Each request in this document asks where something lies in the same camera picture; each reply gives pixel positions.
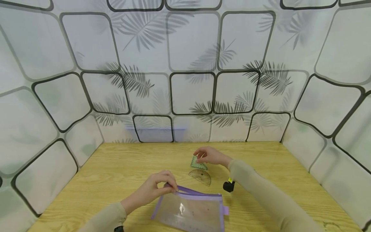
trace protractor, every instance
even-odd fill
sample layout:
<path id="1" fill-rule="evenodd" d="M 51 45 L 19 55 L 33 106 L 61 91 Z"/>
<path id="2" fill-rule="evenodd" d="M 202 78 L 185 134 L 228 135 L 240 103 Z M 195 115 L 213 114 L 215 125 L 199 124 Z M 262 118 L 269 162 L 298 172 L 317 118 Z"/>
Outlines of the protractor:
<path id="1" fill-rule="evenodd" d="M 203 183 L 204 185 L 207 185 L 207 186 L 211 185 L 211 177 L 204 170 L 195 169 L 195 170 L 190 171 L 188 175 L 195 178 L 196 180 Z"/>

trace patterned wall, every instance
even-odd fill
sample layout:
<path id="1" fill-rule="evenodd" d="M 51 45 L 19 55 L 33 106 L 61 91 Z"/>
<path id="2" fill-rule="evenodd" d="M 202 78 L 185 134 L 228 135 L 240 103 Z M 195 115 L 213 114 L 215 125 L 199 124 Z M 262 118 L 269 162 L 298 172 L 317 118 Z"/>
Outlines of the patterned wall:
<path id="1" fill-rule="evenodd" d="M 26 231 L 102 142 L 281 141 L 371 231 L 370 19 L 370 0 L 0 0 L 0 228 Z"/>

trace left hand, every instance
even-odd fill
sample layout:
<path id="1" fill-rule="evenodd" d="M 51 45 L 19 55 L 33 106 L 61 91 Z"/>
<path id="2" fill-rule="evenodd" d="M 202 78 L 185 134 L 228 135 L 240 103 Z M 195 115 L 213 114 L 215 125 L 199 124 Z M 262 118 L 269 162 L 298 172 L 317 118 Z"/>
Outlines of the left hand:
<path id="1" fill-rule="evenodd" d="M 170 186 L 158 188 L 157 185 L 161 182 L 168 183 Z M 176 191 L 178 186 L 175 177 L 170 171 L 164 170 L 150 175 L 133 194 L 122 200 L 121 204 L 129 215 L 135 209 L 151 203 L 158 197 Z"/>

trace sleeve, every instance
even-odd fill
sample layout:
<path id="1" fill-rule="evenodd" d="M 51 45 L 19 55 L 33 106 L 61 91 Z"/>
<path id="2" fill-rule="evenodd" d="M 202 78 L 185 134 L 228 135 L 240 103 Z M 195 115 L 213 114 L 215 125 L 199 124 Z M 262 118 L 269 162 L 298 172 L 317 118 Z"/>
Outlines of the sleeve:
<path id="1" fill-rule="evenodd" d="M 281 232 L 323 232 L 293 199 L 258 175 L 244 161 L 232 160 L 228 170 L 232 180 L 249 191 L 278 223 Z"/>
<path id="2" fill-rule="evenodd" d="M 126 220 L 126 212 L 120 202 L 113 203 L 92 217 L 78 232 L 114 232 Z"/>

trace table surface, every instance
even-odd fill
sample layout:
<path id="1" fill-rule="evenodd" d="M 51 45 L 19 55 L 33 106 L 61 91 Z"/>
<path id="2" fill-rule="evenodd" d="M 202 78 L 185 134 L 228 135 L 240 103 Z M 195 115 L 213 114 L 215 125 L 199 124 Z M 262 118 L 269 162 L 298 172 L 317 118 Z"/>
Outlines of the table surface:
<path id="1" fill-rule="evenodd" d="M 94 214 L 113 202 L 129 196 L 151 173 L 170 170 L 181 186 L 203 193 L 221 193 L 229 216 L 228 231 L 279 231 L 254 197 L 236 184 L 234 191 L 223 190 L 228 170 L 208 164 L 208 187 L 188 173 L 193 152 L 200 146 L 213 146 L 232 158 L 250 164 L 264 178 L 291 196 L 325 231 L 361 231 L 341 207 L 278 142 L 248 143 L 116 143 L 102 144 L 49 205 L 29 232 L 77 231 Z M 179 231 L 151 221 L 155 203 L 131 213 L 124 223 L 126 232 Z"/>

